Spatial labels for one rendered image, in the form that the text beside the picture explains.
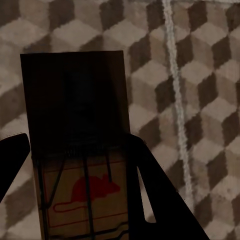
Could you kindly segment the mousetrap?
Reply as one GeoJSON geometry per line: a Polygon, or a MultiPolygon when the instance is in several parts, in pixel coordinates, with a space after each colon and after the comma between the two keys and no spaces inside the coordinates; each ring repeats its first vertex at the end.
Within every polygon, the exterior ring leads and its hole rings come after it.
{"type": "Polygon", "coordinates": [[[20,62],[41,240],[129,240],[123,50],[20,62]]]}

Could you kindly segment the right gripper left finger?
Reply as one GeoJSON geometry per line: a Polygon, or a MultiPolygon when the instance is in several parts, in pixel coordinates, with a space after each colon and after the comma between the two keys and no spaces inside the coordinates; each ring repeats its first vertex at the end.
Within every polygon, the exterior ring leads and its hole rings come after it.
{"type": "Polygon", "coordinates": [[[31,152],[26,133],[0,141],[0,203],[31,152]]]}

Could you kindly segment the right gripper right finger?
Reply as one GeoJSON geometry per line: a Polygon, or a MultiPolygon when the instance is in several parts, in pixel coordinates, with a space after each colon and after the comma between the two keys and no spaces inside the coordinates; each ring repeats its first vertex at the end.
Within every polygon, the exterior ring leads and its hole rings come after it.
{"type": "Polygon", "coordinates": [[[130,133],[125,162],[129,240],[210,240],[145,142],[130,133]],[[145,220],[137,167],[156,223],[145,220]]]}

